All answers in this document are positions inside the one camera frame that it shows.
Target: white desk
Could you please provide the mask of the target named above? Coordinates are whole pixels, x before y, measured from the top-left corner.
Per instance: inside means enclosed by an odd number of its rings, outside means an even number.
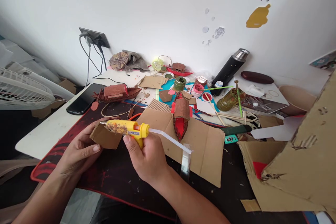
[[[145,75],[149,75],[147,73],[141,73],[138,71],[134,71],[130,73],[130,76],[127,76],[124,71],[114,71],[107,70],[100,77],[108,77],[118,82],[124,82],[128,85],[128,87],[133,87],[136,85],[142,77]],[[91,83],[103,84],[106,86],[117,84],[109,79],[92,79]],[[155,99],[155,89],[145,89],[146,93],[149,93],[150,96],[146,98],[142,103],[149,104],[152,99]],[[66,108],[80,95],[84,92],[82,90],[79,94],[77,94],[70,101],[65,103],[61,108],[59,108],[55,113],[53,113],[49,118],[43,121],[40,125],[38,125],[35,129],[33,129],[30,133],[28,133],[24,138],[22,138],[15,146],[17,151],[30,155],[37,159],[42,159],[44,156],[51,150],[51,148],[61,139],[69,129],[81,118],[81,115],[71,115],[66,112]],[[141,100],[145,95],[143,93],[139,93],[136,100]],[[236,111],[230,111],[230,114],[239,116]],[[215,116],[209,117],[205,115],[201,115],[202,118],[206,121],[221,124],[219,119]],[[225,124],[230,126],[238,126],[239,124],[222,118]]]

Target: yellow glue gun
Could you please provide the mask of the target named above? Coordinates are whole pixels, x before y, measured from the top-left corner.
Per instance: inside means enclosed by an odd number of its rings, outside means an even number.
[[[131,135],[139,144],[140,149],[144,147],[143,138],[148,137],[149,124],[142,123],[139,125],[135,121],[127,120],[109,120],[100,122],[106,129],[123,135]]]

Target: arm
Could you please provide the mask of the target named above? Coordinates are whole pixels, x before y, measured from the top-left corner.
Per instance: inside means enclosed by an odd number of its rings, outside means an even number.
[[[82,175],[99,157],[102,148],[90,134],[102,118],[91,123],[69,144],[56,168],[21,211],[13,224],[60,223],[64,209]]]
[[[139,177],[171,204],[183,224],[230,223],[210,201],[168,166],[158,136],[150,134],[144,138],[142,150],[130,136],[125,136],[124,142]]]

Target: yellow paper cutout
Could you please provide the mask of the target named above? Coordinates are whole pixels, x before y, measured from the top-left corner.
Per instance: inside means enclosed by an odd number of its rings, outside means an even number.
[[[259,28],[267,23],[268,9],[271,7],[270,4],[266,7],[258,7],[251,14],[249,19],[246,21],[247,28]]]

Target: green paint jar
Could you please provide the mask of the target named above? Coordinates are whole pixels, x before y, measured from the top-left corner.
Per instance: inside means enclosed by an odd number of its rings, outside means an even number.
[[[176,91],[182,91],[186,86],[186,80],[183,77],[178,77],[174,82],[174,89]]]

